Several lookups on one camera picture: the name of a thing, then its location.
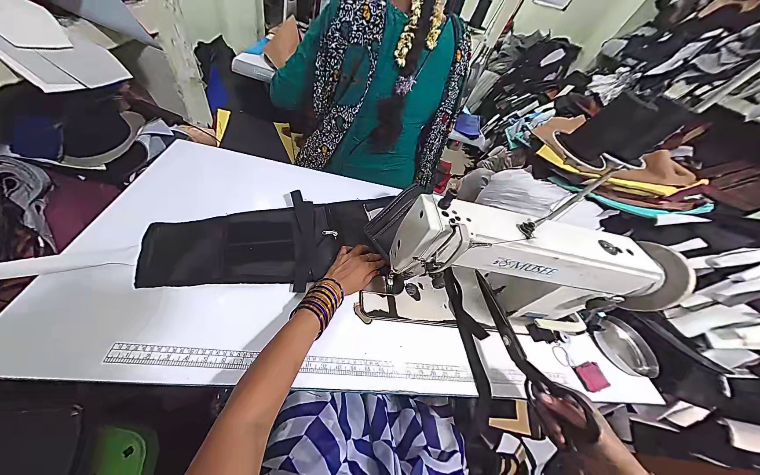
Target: bangle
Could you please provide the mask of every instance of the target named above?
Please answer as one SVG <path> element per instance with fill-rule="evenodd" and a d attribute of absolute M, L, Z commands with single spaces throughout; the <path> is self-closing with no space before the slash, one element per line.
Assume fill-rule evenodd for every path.
<path fill-rule="evenodd" d="M 332 284 L 333 284 L 333 285 L 336 287 L 336 289 L 337 289 L 337 290 L 339 290 L 339 296 L 340 296 L 340 300 L 341 300 L 342 298 L 344 298 L 344 289 L 342 288 L 342 284 L 338 283 L 338 282 L 336 281 L 336 279 L 333 279 L 333 278 L 331 278 L 331 277 L 324 277 L 324 278 L 323 278 L 321 281 L 319 281 L 319 282 L 324 282 L 324 281 L 327 281 L 327 282 L 332 282 Z"/>
<path fill-rule="evenodd" d="M 322 332 L 328 327 L 336 308 L 342 305 L 343 298 L 342 286 L 334 279 L 324 278 L 310 287 L 298 306 L 292 310 L 289 318 L 294 317 L 301 309 L 312 312 L 318 318 L 319 329 L 318 335 L 316 335 L 316 340 L 318 340 L 322 336 Z"/>

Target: woman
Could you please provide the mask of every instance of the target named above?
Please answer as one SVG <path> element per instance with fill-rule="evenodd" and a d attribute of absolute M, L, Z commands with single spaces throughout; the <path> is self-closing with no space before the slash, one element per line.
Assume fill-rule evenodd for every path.
<path fill-rule="evenodd" d="M 331 0 L 272 79 L 272 102 L 311 107 L 301 167 L 432 188 L 459 115 L 470 38 L 444 0 Z"/>
<path fill-rule="evenodd" d="M 287 396 L 312 341 L 343 297 L 365 288 L 385 264 L 367 250 L 342 248 L 327 275 L 307 291 L 242 375 L 187 474 L 468 473 L 464 444 L 446 406 L 406 396 L 302 391 Z M 585 416 L 572 404 L 548 396 L 538 406 L 544 408 L 544 428 L 560 448 L 565 439 L 556 420 L 585 426 Z M 647 475 L 597 416 L 600 442 L 569 452 L 570 462 L 586 473 Z"/>

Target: keychain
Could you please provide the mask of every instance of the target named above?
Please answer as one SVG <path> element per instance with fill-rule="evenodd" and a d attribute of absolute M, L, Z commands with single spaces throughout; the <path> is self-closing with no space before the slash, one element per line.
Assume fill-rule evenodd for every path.
<path fill-rule="evenodd" d="M 568 354 L 567 349 L 562 346 L 561 341 L 556 342 L 553 345 L 552 351 L 556 361 L 559 361 L 563 366 L 567 366 L 574 371 L 577 378 L 579 378 L 579 382 L 583 384 L 586 391 L 597 392 L 611 386 L 611 383 L 606 379 L 606 375 L 603 374 L 603 371 L 600 370 L 599 365 L 596 362 L 589 361 L 574 365 L 571 361 L 571 355 Z M 559 352 L 563 353 L 565 359 L 564 362 L 559 359 Z"/>

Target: metal bowl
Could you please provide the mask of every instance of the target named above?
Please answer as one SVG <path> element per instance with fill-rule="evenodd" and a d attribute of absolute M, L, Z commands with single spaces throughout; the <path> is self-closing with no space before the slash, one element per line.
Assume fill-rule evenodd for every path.
<path fill-rule="evenodd" d="M 655 378 L 659 375 L 659 360 L 635 329 L 615 317 L 602 318 L 601 330 L 592 334 L 595 343 L 606 358 L 632 376 Z"/>

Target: sewing machine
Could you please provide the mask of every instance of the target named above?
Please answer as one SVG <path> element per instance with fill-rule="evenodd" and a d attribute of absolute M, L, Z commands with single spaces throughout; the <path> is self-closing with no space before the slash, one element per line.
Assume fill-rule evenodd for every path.
<path fill-rule="evenodd" d="M 665 246 L 431 194 L 422 194 L 409 209 L 389 257 L 389 282 L 402 279 L 410 296 L 419 294 L 418 308 L 406 296 L 398 298 L 398 313 L 415 316 L 406 318 L 442 319 L 429 317 L 429 307 L 447 300 L 440 275 L 453 266 L 473 299 L 466 308 L 476 319 L 490 318 L 476 297 L 472 270 L 485 275 L 518 329 L 532 321 L 546 329 L 582 331 L 585 322 L 577 312 L 614 305 L 668 308 L 696 283 L 681 254 Z M 411 292 L 413 282 L 419 290 Z"/>

